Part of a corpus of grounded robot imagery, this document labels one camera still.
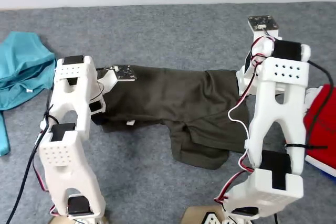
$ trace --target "gray carpet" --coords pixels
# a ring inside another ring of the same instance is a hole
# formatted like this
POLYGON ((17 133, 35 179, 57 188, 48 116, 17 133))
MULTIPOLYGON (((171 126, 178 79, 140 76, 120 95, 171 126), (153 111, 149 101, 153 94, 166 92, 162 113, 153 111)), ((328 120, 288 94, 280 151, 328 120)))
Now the gray carpet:
MULTIPOLYGON (((283 38, 309 44, 311 59, 327 67, 335 79, 335 13, 336 3, 16 10, 0 12, 0 40, 11 30, 33 31, 57 57, 90 55, 97 67, 127 63, 191 70, 238 69, 252 40, 247 16, 271 14, 283 38)), ((311 69, 310 86, 326 82, 322 73, 311 69)), ((5 223, 21 184, 46 94, 4 112, 12 152, 0 158, 1 223, 5 223)), ((254 99, 248 100, 253 113, 254 99)), ((113 134, 92 125, 90 140, 83 145, 113 223, 177 224, 188 206, 212 204, 224 182, 238 171, 236 153, 218 170, 174 161, 169 132, 162 125, 113 134)), ((278 126, 267 135, 264 146, 282 149, 278 126)), ((302 176, 305 196, 279 214, 282 223, 335 223, 335 183, 308 164, 302 176)), ((46 223, 51 205, 31 170, 13 223, 46 223)), ((272 218, 256 221, 273 222, 272 218)))

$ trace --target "white wire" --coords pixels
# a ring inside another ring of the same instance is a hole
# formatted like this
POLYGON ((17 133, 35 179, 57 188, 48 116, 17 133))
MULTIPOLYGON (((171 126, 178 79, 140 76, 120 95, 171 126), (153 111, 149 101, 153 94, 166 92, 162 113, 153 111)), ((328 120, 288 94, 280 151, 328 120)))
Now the white wire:
POLYGON ((247 155, 247 150, 248 149, 246 149, 245 150, 245 153, 240 157, 240 159, 238 160, 238 165, 239 165, 239 167, 241 168, 241 169, 243 169, 243 170, 245 170, 245 171, 249 171, 248 169, 246 169, 245 167, 243 167, 240 163, 241 163, 241 161, 246 157, 246 155, 247 155))
POLYGON ((244 127, 245 132, 246 132, 246 137, 247 137, 247 139, 249 139, 250 136, 249 136, 248 129, 247 129, 245 123, 243 123, 241 120, 233 119, 233 118, 230 116, 231 112, 234 111, 236 108, 238 108, 239 105, 241 105, 241 103, 244 101, 244 99, 245 99, 247 93, 248 93, 248 92, 245 92, 244 96, 240 99, 240 101, 239 101, 233 108, 231 108, 231 109, 227 112, 227 116, 229 117, 229 119, 230 119, 232 122, 240 123, 240 124, 244 127))

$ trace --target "clothing label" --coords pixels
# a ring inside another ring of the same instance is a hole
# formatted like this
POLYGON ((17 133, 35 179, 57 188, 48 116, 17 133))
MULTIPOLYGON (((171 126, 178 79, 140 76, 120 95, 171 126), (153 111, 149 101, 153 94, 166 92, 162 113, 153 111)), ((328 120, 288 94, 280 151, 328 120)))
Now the clothing label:
POLYGON ((133 126, 135 124, 135 120, 127 121, 126 125, 133 126))

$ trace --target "red wire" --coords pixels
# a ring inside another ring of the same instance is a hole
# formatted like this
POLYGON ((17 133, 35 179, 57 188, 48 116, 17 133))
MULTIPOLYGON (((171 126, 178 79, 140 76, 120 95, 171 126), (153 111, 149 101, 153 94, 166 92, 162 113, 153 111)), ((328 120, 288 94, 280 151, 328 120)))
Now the red wire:
POLYGON ((245 170, 241 170, 239 173, 236 173, 228 182, 227 184, 224 186, 224 188, 222 189, 222 191, 220 192, 220 195, 218 195, 218 197, 215 198, 215 202, 218 203, 218 201, 223 201, 223 199, 228 199, 228 197, 224 196, 226 191, 228 190, 229 186, 232 184, 232 182, 242 173, 246 172, 245 170))
POLYGON ((37 169, 36 169, 36 167, 35 167, 35 165, 34 165, 34 160, 33 160, 33 162, 32 162, 32 165, 33 165, 33 169, 34 169, 36 178, 37 178, 37 180, 38 180, 38 183, 40 184, 40 187, 41 187, 42 191, 45 191, 45 192, 48 193, 49 190, 45 187, 45 185, 44 185, 44 183, 43 183, 43 180, 42 180, 40 174, 38 173, 38 171, 37 171, 37 169))

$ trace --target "black cable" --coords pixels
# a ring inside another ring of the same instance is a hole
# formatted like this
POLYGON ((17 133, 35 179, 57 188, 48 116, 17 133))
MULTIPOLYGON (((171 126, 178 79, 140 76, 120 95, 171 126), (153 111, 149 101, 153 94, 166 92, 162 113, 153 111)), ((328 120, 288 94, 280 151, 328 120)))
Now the black cable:
POLYGON ((332 91, 334 89, 334 82, 332 80, 332 77, 331 77, 330 73, 327 70, 325 70, 323 67, 321 67, 318 64, 312 62, 311 60, 308 60, 308 63, 311 64, 313 67, 316 67, 317 69, 321 70, 323 73, 325 73, 325 75, 327 75, 328 80, 329 80, 329 84, 330 84, 330 88, 329 88, 329 92, 328 92, 327 96, 325 97, 323 103, 321 104, 321 106, 317 110, 317 113, 314 115, 313 120, 312 120, 312 122, 311 122, 311 124, 309 126, 309 129, 308 129, 307 134, 306 134, 306 143, 309 142, 310 135, 311 135, 312 130, 313 130, 315 124, 316 124, 316 121, 317 121, 317 119, 318 119, 321 111, 323 110, 323 108, 325 107, 325 105, 328 103, 328 101, 329 101, 329 99, 330 99, 330 97, 332 95, 332 91))
POLYGON ((102 84, 102 85, 103 85, 103 88, 100 89, 99 94, 97 94, 94 98, 90 99, 90 101, 93 101, 94 99, 96 99, 96 98, 97 98, 98 96, 100 96, 100 95, 103 93, 103 91, 104 91, 104 88, 105 88, 104 84, 101 83, 101 82, 99 82, 99 81, 97 81, 97 83, 98 83, 98 86, 99 86, 99 84, 102 84))
POLYGON ((274 222, 275 222, 275 224, 279 224, 279 222, 278 222, 278 215, 277 214, 274 214, 274 222))
POLYGON ((231 216, 229 216, 229 218, 230 218, 235 224, 237 224, 237 222, 236 222, 233 218, 231 218, 231 216))
POLYGON ((52 88, 50 89, 49 91, 49 94, 48 94, 48 99, 47 99, 47 103, 46 103, 46 112, 44 113, 44 119, 46 121, 46 126, 45 128, 43 129, 43 131, 41 132, 41 135, 40 137, 37 139, 35 145, 34 145, 34 148, 32 150, 32 153, 30 154, 30 157, 29 157, 29 160, 28 160, 28 163, 27 163, 27 166, 26 166, 26 170, 25 170, 25 173, 23 175, 23 179, 22 179, 22 183, 21 183, 21 186, 20 186, 20 190, 19 190, 19 193, 17 195, 17 198, 16 198, 16 201, 15 201, 15 204, 14 204, 14 207, 12 209, 12 212, 10 213, 7 221, 6 221, 6 224, 9 224, 14 216, 14 213, 16 211, 16 208, 17 206, 19 205, 19 202, 20 202, 20 199, 21 199, 21 196, 22 196, 22 193, 23 193, 23 190, 25 188, 25 184, 26 184, 26 180, 27 180, 27 176, 28 176, 28 173, 29 173, 29 169, 30 169, 30 166, 32 164, 32 161, 34 159, 34 156, 35 156, 35 153, 37 151, 37 148, 38 146, 40 145, 40 142, 42 141, 42 138, 44 137, 44 135, 46 134, 48 128, 49 128, 49 120, 48 120, 48 117, 49 117, 49 111, 50 109, 53 107, 53 105, 49 106, 50 104, 50 97, 51 97, 51 93, 52 93, 52 88))

